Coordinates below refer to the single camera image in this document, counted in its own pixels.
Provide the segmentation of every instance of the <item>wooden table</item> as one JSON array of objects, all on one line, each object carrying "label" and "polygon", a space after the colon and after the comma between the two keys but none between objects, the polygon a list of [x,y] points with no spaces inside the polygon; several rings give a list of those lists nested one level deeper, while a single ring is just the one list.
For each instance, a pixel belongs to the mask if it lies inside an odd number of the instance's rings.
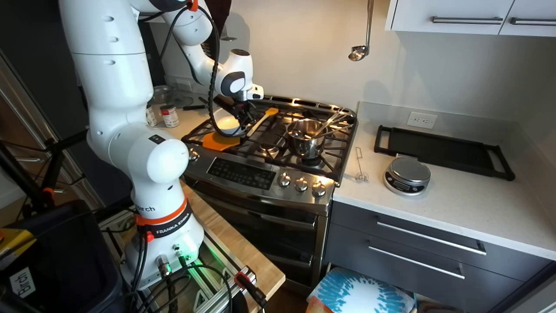
[{"label": "wooden table", "polygon": [[[192,187],[185,186],[185,191],[197,219],[204,224],[204,227],[212,231],[235,257],[256,271],[256,285],[266,293],[266,299],[271,299],[273,293],[284,285],[285,274]],[[258,311],[256,300],[251,295],[245,299],[251,311]]]}]

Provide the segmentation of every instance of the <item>upper cabinet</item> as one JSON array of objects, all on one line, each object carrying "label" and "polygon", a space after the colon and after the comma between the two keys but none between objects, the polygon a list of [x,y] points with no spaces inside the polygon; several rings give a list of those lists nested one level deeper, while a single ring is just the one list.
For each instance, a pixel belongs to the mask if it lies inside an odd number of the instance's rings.
[{"label": "upper cabinet", "polygon": [[556,36],[556,1],[391,0],[388,27],[426,33]]},{"label": "upper cabinet", "polygon": [[556,1],[515,0],[501,34],[556,36]]}]

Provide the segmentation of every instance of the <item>cabinet handle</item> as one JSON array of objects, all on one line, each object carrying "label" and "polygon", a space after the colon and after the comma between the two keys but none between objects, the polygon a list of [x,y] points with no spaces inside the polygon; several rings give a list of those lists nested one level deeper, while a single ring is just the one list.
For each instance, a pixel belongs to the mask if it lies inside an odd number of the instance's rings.
[{"label": "cabinet handle", "polygon": [[510,24],[515,24],[515,26],[556,26],[556,19],[520,19],[520,17],[511,17]]},{"label": "cabinet handle", "polygon": [[501,17],[442,17],[433,15],[433,24],[503,24],[504,19]]},{"label": "cabinet handle", "polygon": [[442,272],[442,274],[449,274],[449,276],[456,276],[459,279],[466,279],[466,274],[463,272],[456,272],[456,271],[449,271],[449,269],[443,269],[443,267],[438,267],[438,266],[431,266],[428,262],[421,262],[417,259],[410,259],[410,257],[405,257],[405,255],[400,255],[400,253],[395,253],[395,252],[390,252],[390,250],[383,250],[383,248],[377,248],[374,245],[367,245],[369,250],[374,250],[374,252],[379,252],[379,253],[384,253],[384,255],[390,255],[390,257],[395,257],[395,259],[402,259],[405,262],[412,262],[416,266],[421,266],[421,267],[428,267],[431,271],[437,271],[437,272]]},{"label": "cabinet handle", "polygon": [[412,234],[412,236],[419,236],[419,238],[424,238],[424,239],[431,239],[431,241],[437,241],[437,243],[443,243],[443,245],[449,245],[449,246],[456,246],[456,248],[461,248],[461,250],[468,250],[468,252],[473,252],[473,253],[487,255],[487,248],[480,241],[478,241],[478,248],[475,248],[475,246],[468,246],[468,245],[456,243],[456,241],[450,241],[450,239],[442,239],[442,238],[437,238],[437,236],[431,236],[431,234],[417,233],[417,231],[412,231],[412,229],[407,229],[407,227],[400,227],[400,226],[395,226],[395,224],[388,224],[388,222],[383,222],[383,220],[377,220],[377,226],[388,227],[388,229],[395,229],[395,231],[400,231],[400,233],[407,233],[407,234]]}]

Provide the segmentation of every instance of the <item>oven handle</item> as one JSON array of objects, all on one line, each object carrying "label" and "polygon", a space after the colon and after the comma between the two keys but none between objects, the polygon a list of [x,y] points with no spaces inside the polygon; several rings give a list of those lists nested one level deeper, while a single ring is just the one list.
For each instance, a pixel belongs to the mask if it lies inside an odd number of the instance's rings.
[{"label": "oven handle", "polygon": [[263,220],[275,222],[275,224],[284,224],[284,226],[291,226],[291,227],[298,227],[298,229],[315,229],[315,226],[317,226],[317,220],[303,222],[303,220],[284,219],[284,217],[278,217],[278,215],[268,215],[268,213],[259,213],[259,212],[238,208],[238,206],[233,206],[233,205],[230,205],[226,201],[214,199],[214,198],[211,201],[218,203],[219,206],[223,206],[226,210],[233,210],[237,213],[256,215],[256,217],[259,217]]}]

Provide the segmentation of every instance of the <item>pot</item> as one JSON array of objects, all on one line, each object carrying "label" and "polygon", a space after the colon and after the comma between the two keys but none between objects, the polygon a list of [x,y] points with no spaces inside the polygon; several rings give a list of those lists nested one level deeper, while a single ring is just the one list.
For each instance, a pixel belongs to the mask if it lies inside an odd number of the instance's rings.
[{"label": "pot", "polygon": [[291,149],[304,159],[318,158],[329,135],[329,128],[322,130],[322,126],[324,121],[315,118],[292,121],[287,132]]}]

